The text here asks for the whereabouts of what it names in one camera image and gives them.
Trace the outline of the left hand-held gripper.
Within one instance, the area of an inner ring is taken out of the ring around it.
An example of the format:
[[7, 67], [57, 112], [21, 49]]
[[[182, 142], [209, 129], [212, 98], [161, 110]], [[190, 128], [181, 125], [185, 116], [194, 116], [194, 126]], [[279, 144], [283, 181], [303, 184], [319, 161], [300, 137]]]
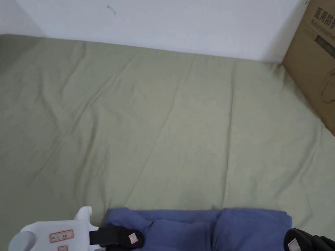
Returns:
[[90, 223], [91, 206], [83, 206], [74, 220], [39, 221], [24, 226], [8, 244], [8, 251], [132, 251], [144, 247], [144, 235], [120, 226], [101, 228], [100, 244], [90, 243], [99, 228]]

